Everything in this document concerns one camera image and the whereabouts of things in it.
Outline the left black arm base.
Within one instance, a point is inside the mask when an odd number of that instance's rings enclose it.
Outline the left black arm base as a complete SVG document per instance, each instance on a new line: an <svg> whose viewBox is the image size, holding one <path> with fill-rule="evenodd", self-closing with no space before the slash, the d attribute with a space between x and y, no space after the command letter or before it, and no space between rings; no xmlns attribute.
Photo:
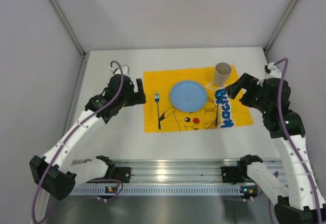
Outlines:
<svg viewBox="0 0 326 224"><path fill-rule="evenodd" d="M122 183L129 183L131 178L130 167L109 167L103 179L119 180Z"/></svg>

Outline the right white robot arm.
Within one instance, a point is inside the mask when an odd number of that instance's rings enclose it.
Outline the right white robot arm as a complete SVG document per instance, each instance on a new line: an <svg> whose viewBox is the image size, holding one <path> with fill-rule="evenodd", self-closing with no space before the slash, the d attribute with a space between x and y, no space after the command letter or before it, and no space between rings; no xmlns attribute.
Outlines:
<svg viewBox="0 0 326 224"><path fill-rule="evenodd" d="M225 89L230 99L244 89L241 104L262 113L264 127L279 152L287 184L272 174L257 155L240 158L239 172L257 183L268 196L278 223L325 222L325 199L311 169L302 119L289 108L288 83L275 77L260 82L244 73Z"/></svg>

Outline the blue metallic fork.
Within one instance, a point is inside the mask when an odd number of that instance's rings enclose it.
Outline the blue metallic fork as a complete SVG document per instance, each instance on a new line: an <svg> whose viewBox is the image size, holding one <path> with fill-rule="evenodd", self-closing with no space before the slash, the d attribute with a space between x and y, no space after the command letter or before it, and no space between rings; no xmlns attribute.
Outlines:
<svg viewBox="0 0 326 224"><path fill-rule="evenodd" d="M157 107L157 116L158 116L158 129L161 130L161 124L160 124L160 114L159 114L159 93L155 92L154 99Z"/></svg>

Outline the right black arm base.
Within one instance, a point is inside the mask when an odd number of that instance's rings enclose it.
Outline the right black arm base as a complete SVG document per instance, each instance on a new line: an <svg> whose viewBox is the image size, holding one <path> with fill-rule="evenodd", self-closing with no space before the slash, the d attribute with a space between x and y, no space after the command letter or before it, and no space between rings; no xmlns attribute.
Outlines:
<svg viewBox="0 0 326 224"><path fill-rule="evenodd" d="M223 166L221 167L221 174L223 183L254 183L254 181L248 177L247 170L243 170L237 166Z"/></svg>

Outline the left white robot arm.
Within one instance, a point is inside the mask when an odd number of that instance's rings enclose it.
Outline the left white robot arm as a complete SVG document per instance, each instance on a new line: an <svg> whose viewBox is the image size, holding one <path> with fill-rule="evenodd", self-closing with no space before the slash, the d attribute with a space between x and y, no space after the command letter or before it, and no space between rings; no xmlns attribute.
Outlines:
<svg viewBox="0 0 326 224"><path fill-rule="evenodd" d="M73 165L77 153L91 141L92 135L118 112L146 103L142 79L133 83L127 75L115 74L101 94L90 98L71 129L42 157L34 156L30 168L36 184L57 200L70 195L74 187L95 180L114 181L115 163L107 156L97 156Z"/></svg>

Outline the light blue plate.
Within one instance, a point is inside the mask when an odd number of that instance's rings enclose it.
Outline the light blue plate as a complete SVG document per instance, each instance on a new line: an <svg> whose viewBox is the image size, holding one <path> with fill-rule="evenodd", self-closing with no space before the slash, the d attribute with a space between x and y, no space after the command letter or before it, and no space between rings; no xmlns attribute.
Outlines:
<svg viewBox="0 0 326 224"><path fill-rule="evenodd" d="M207 102L205 88L196 81L184 80L175 84L169 94L171 104L179 111L193 113L202 109Z"/></svg>

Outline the beige paper cup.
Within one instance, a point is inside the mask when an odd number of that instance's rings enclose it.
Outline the beige paper cup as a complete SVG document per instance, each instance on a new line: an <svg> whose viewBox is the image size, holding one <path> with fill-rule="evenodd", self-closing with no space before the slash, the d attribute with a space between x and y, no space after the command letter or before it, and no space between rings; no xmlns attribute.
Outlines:
<svg viewBox="0 0 326 224"><path fill-rule="evenodd" d="M232 67L228 63L218 63L214 69L214 81L213 84L217 87L222 87L230 74L232 73Z"/></svg>

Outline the blue metallic spoon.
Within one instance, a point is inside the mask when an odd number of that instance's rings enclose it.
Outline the blue metallic spoon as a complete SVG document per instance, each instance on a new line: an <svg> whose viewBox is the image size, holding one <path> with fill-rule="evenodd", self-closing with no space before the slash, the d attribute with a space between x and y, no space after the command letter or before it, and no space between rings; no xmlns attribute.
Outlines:
<svg viewBox="0 0 326 224"><path fill-rule="evenodd" d="M221 97L223 96L223 90L219 89L215 93L215 101L216 101L216 115L215 115L215 127L219 124L219 101Z"/></svg>

